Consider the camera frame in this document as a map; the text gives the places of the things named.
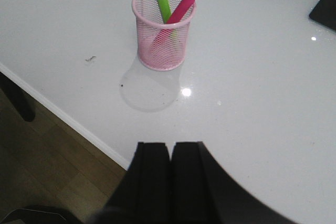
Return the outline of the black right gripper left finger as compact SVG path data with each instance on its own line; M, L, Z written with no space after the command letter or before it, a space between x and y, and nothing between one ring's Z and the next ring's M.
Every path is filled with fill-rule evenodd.
M170 223L170 158L164 143L138 143L122 181L89 223Z

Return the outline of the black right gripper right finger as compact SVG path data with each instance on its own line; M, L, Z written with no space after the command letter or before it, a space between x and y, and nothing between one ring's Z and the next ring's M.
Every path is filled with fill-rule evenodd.
M173 223L291 223L242 188L202 142L176 143L172 154Z

